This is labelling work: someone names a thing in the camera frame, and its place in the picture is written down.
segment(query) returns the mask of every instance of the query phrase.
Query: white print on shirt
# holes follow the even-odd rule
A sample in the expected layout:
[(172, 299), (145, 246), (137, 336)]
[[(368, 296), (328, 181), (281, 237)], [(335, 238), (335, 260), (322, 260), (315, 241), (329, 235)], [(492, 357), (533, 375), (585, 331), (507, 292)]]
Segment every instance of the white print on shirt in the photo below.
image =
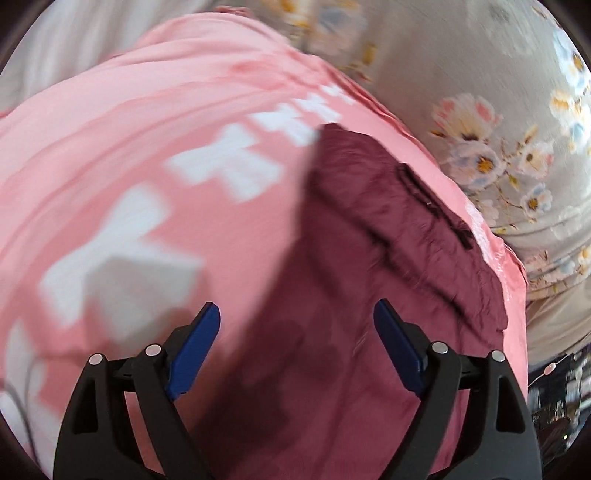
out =
[(236, 203), (252, 200), (283, 175), (283, 165), (250, 150), (259, 139), (241, 124), (221, 128), (211, 144), (181, 152), (166, 166), (189, 185), (218, 177)]
[(348, 105), (353, 105), (355, 100), (353, 100), (349, 95), (345, 93), (345, 91), (339, 87), (335, 83), (331, 83), (330, 85), (323, 85), (320, 89), (327, 95), (331, 97), (340, 97), (341, 100), (345, 101)]
[(40, 293), (62, 327), (78, 321), (92, 299), (120, 344), (137, 346), (159, 333), (165, 322), (158, 318), (185, 304), (203, 266), (201, 258), (147, 238), (168, 217), (164, 200), (149, 185), (136, 185), (90, 241), (47, 270)]
[(332, 108), (326, 105), (326, 100), (317, 93), (309, 93), (306, 100), (300, 98), (292, 99), (297, 106), (306, 112), (313, 112), (318, 115), (326, 124), (338, 122), (341, 114), (335, 112)]
[(491, 243), (488, 241), (486, 233), (482, 228), (484, 218), (470, 200), (466, 201), (466, 211), (468, 212), (468, 215), (470, 215), (470, 219), (472, 220), (472, 233), (474, 234), (476, 243), (478, 243), (478, 245), (480, 246), (480, 250), (482, 250), (482, 256), (484, 257), (485, 262), (492, 267), (493, 258)]
[(299, 120), (301, 113), (287, 103), (272, 112), (252, 113), (249, 117), (267, 132), (283, 132), (296, 147), (306, 147), (316, 139), (316, 132)]

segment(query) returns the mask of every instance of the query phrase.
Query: folded clothing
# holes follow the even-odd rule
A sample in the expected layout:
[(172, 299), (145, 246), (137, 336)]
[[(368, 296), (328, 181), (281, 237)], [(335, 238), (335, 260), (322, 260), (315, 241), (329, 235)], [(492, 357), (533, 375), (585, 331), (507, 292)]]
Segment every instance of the folded clothing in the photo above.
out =
[[(189, 428), (203, 418), (295, 241), (330, 122), (376, 138), (469, 225), (502, 284), (504, 350), (527, 386), (519, 262), (403, 124), (260, 22), (190, 15), (0, 120), (0, 375), (29, 406), (46, 472), (88, 356), (136, 355), (210, 300), (222, 329), (177, 403)], [(24, 441), (11, 405), (0, 395)]]
[[(502, 287), (467, 224), (373, 138), (323, 128), (299, 225), (197, 428), (217, 478), (379, 478), (418, 406), (373, 327), (381, 298), (458, 352), (503, 345)], [(452, 459), (466, 401), (435, 470)]]

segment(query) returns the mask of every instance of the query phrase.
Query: white flower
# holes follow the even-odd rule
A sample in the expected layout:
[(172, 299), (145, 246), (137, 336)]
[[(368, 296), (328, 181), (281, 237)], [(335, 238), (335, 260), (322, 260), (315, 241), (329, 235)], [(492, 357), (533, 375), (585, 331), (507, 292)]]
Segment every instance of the white flower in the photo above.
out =
[(550, 228), (557, 240), (565, 240), (581, 230), (581, 209), (568, 206), (558, 216), (558, 223)]
[(553, 161), (554, 143), (537, 142), (525, 146), (517, 170), (523, 175), (542, 180), (548, 174)]
[(581, 153), (591, 138), (591, 109), (568, 93), (554, 90), (550, 99), (550, 112), (560, 122), (562, 134), (570, 137), (569, 151)]
[(455, 98), (444, 98), (433, 106), (431, 114), (442, 132), (438, 136), (454, 140), (486, 140), (502, 120), (495, 109), (482, 97), (462, 93)]
[(562, 29), (554, 32), (554, 50), (566, 81), (574, 88), (576, 95), (582, 95), (591, 84), (591, 73), (568, 34)]
[(460, 142), (449, 152), (449, 177), (465, 190), (482, 190), (494, 183), (506, 164), (482, 142)]
[(521, 207), (530, 218), (538, 218), (552, 207), (552, 193), (546, 190), (545, 183), (538, 183), (521, 199)]
[(499, 210), (494, 207), (492, 200), (481, 200), (476, 206), (488, 226), (495, 226), (499, 219)]

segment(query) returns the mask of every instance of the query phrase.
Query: maroon garment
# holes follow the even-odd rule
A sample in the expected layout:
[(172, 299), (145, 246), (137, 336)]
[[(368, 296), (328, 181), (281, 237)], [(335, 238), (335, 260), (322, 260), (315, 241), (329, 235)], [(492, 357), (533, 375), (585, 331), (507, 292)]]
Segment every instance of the maroon garment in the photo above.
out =
[[(377, 480), (414, 416), (374, 329), (387, 298), (456, 352), (502, 348), (502, 289), (472, 233), (366, 135), (322, 130), (301, 236), (199, 426), (218, 479)], [(459, 437), (458, 402), (435, 469)]]

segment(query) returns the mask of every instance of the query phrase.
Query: metal rivet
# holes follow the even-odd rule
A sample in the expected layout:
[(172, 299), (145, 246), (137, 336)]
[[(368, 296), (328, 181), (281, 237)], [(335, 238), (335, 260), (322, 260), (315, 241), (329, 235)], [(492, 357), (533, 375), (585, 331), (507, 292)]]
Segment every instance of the metal rivet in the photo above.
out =
[(443, 342), (435, 342), (431, 345), (431, 349), (435, 352), (435, 353), (440, 353), (441, 355), (443, 355), (444, 353), (448, 353), (449, 351), (449, 347), (443, 343)]
[(100, 353), (95, 353), (88, 359), (88, 363), (91, 365), (98, 365), (103, 361), (103, 356)]
[(491, 357), (495, 362), (504, 362), (505, 361), (505, 354), (500, 350), (493, 350), (491, 353)]
[(162, 351), (162, 347), (153, 343), (152, 345), (148, 345), (145, 351), (148, 356), (156, 356)]

